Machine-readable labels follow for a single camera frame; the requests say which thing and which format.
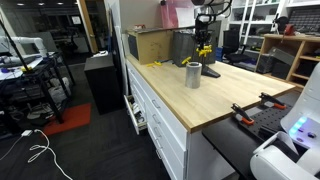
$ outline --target cabinet drawer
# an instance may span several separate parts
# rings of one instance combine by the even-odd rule
[[[134,126],[134,129],[136,130],[137,134],[139,135],[140,131],[147,128],[147,119],[145,118],[145,114],[142,113],[142,117],[144,118],[144,122],[138,123],[138,120],[136,119],[133,110],[132,110],[132,104],[130,101],[134,99],[133,96],[125,96],[124,95],[124,101],[127,106],[128,114],[131,117],[132,124]]]
[[[131,93],[134,99],[136,100],[136,103],[138,103],[140,110],[143,112],[143,114],[145,114],[146,111],[144,99],[134,84],[131,84]]]
[[[155,113],[155,110],[150,110],[150,112],[146,114],[146,118],[153,128],[158,129],[158,131],[161,131],[161,134],[165,136],[171,148],[174,150],[173,152],[177,156],[180,164],[184,166],[187,156],[186,147],[179,143],[176,135],[172,133],[172,129],[168,127],[166,122],[163,120],[163,117],[158,113]]]
[[[177,161],[177,157],[173,154],[173,151],[168,144],[164,136],[159,138],[159,134],[154,131],[151,125],[148,124],[148,131],[151,136],[153,143],[157,148],[159,158],[165,165],[168,174],[171,179],[183,180],[185,168]]]
[[[158,113],[161,114],[165,121],[167,121],[168,126],[171,129],[179,143],[182,147],[186,147],[187,142],[187,130],[183,127],[180,121],[175,117],[175,115],[168,109],[164,102],[159,98],[159,96],[153,91],[153,89],[148,85],[148,83],[143,79],[143,77],[138,73],[138,71],[133,67],[133,65],[127,61],[127,67],[129,71],[129,77],[134,76],[132,81],[136,80],[141,88],[141,91],[146,94],[148,99],[145,99],[146,106],[152,106],[157,109]]]

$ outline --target wooden countertop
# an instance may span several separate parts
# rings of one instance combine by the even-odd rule
[[[282,39],[283,35],[265,34],[264,37],[272,38],[272,39]],[[311,36],[311,35],[284,36],[284,40],[320,42],[320,37]]]
[[[279,96],[295,87],[217,62],[210,67],[220,78],[201,76],[200,87],[189,89],[184,84],[186,68],[170,63],[152,68],[140,65],[131,55],[127,59],[190,133],[230,117],[233,103],[249,109],[260,102],[261,92]]]

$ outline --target silver cylinder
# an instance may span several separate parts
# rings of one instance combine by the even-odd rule
[[[190,62],[187,64],[186,84],[185,86],[191,89],[200,87],[202,64],[198,62]]]

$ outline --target black clamp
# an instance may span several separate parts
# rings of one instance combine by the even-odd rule
[[[238,104],[233,103],[231,109],[233,109],[236,114],[240,114],[242,116],[240,121],[242,121],[248,126],[253,125],[254,120],[251,119],[249,115]]]
[[[266,102],[271,102],[271,103],[273,103],[274,107],[276,107],[278,109],[281,109],[281,110],[284,110],[287,107],[283,102],[279,101],[278,99],[276,99],[276,98],[274,98],[274,97],[272,97],[269,94],[264,93],[264,92],[261,93],[259,98],[261,98],[261,104],[264,104]]]

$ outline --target white cabinet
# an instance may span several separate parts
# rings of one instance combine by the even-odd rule
[[[188,133],[181,122],[127,61],[133,97],[144,112],[149,135],[171,179],[219,180],[234,172],[201,131]]]
[[[187,159],[187,130],[156,95],[133,65],[127,61],[133,97],[147,120],[156,153],[171,179],[184,179]]]

